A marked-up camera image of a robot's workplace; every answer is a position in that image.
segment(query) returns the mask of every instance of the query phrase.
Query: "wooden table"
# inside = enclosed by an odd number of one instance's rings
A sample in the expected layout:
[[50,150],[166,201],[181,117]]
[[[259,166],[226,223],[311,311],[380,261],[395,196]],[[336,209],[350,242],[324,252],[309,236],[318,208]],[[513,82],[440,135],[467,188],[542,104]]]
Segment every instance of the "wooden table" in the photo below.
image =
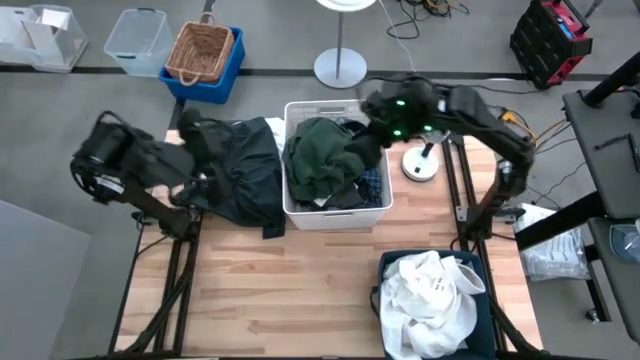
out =
[[[176,138],[175,131],[167,135],[167,141]],[[480,199],[493,182],[494,153],[473,138],[466,144]],[[288,222],[284,237],[263,240],[260,228],[206,215],[183,355],[383,356],[379,323],[369,308],[380,255],[448,249],[457,236],[440,147],[434,149],[441,159],[436,177],[415,183],[400,168],[408,146],[389,150],[394,204],[373,228],[308,232]],[[496,225],[494,231],[512,236],[509,226]],[[160,236],[157,228],[145,229],[141,247]],[[486,244],[500,305],[527,340],[541,347],[516,243],[493,238]],[[131,344],[159,307],[170,252],[166,241],[137,260],[116,350]],[[165,347],[172,343],[174,322],[175,316]]]

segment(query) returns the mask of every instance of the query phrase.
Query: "floor lamp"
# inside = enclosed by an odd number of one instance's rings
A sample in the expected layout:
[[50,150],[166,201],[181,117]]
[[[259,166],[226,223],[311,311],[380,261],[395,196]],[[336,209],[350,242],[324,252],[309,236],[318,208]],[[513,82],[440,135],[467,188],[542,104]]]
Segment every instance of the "floor lamp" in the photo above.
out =
[[368,8],[376,0],[316,0],[329,10],[338,12],[338,47],[329,49],[316,59],[313,71],[323,84],[346,89],[356,86],[367,74],[367,62],[356,51],[342,47],[344,13]]

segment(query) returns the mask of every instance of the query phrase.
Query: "red toolbox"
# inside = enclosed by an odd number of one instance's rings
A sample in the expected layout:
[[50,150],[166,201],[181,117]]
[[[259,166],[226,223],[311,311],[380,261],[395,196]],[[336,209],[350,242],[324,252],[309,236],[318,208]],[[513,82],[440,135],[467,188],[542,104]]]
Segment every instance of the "red toolbox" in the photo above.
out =
[[570,0],[532,0],[511,34],[510,46],[536,88],[562,84],[591,53],[587,20]]

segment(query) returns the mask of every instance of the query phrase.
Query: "laundry pile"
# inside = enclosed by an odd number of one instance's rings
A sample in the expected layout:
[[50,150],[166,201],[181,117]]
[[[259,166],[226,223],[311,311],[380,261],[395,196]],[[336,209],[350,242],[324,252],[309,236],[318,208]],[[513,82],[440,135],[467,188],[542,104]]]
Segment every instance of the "laundry pile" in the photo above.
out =
[[391,263],[380,287],[385,351],[395,360],[420,360],[465,348],[478,319],[471,295],[484,292],[473,269],[437,251]]
[[247,227],[262,227],[265,239],[283,236],[282,169],[271,123],[264,118],[225,122],[188,110],[178,121],[180,137],[195,154],[209,189],[185,186],[175,201],[195,205]]
[[352,151],[365,126],[349,119],[310,118],[298,125],[282,152],[291,198],[309,211],[382,207],[377,166]]

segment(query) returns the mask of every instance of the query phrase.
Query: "green clothing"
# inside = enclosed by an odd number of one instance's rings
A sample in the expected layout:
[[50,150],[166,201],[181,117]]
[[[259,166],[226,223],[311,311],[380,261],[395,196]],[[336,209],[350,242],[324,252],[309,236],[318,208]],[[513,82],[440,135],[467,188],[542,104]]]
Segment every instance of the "green clothing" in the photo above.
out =
[[326,118],[311,118],[298,125],[282,154],[294,200],[329,197],[362,174],[360,157],[344,149],[351,137],[348,130]]

